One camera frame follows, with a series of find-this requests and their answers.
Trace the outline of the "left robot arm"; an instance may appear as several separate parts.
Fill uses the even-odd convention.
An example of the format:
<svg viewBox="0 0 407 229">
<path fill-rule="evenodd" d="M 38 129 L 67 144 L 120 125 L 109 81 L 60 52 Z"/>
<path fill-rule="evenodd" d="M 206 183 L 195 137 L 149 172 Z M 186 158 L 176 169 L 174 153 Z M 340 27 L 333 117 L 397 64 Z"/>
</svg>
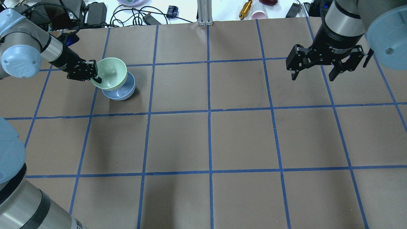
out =
<svg viewBox="0 0 407 229">
<path fill-rule="evenodd" d="M 80 58 L 67 46 L 67 38 L 56 38 L 13 9 L 0 16 L 1 79 L 33 77 L 46 61 L 66 72 L 68 79 L 102 83 L 96 61 Z"/>
</svg>

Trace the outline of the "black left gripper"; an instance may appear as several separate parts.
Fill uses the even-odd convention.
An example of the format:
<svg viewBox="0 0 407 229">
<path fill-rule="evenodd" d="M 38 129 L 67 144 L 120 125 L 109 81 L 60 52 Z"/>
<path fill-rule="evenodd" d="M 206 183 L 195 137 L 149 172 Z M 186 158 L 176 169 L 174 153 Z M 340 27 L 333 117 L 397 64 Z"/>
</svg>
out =
<svg viewBox="0 0 407 229">
<path fill-rule="evenodd" d="M 56 59 L 56 67 L 67 73 L 70 80 L 86 81 L 93 79 L 98 84 L 102 79 L 98 76 L 98 67 L 95 60 L 86 61 L 70 48 L 64 48 Z"/>
</svg>

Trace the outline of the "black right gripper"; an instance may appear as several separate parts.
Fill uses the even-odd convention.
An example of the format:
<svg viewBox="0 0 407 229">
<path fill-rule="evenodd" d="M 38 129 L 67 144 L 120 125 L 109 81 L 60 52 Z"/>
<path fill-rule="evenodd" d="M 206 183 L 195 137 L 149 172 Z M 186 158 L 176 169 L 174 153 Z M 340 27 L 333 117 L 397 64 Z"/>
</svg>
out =
<svg viewBox="0 0 407 229">
<path fill-rule="evenodd" d="M 315 65 L 331 65 L 329 81 L 345 71 L 354 71 L 362 58 L 364 50 L 358 42 L 362 35 L 344 36 L 331 30 L 323 22 L 309 48 L 296 44 L 286 58 L 286 69 L 291 72 L 291 79 L 296 80 L 300 71 Z"/>
</svg>

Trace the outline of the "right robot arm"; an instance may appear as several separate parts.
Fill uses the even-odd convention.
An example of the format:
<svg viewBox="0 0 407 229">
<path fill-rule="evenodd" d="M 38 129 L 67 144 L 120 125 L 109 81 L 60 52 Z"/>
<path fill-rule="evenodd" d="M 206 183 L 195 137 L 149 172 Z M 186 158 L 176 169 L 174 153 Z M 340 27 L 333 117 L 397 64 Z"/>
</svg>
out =
<svg viewBox="0 0 407 229">
<path fill-rule="evenodd" d="M 332 65 L 329 80 L 354 71 L 365 53 L 358 42 L 367 36 L 369 51 L 384 67 L 405 71 L 407 6 L 405 0 L 334 0 L 309 48 L 296 44 L 286 58 L 286 69 L 296 80 L 300 71 Z"/>
</svg>

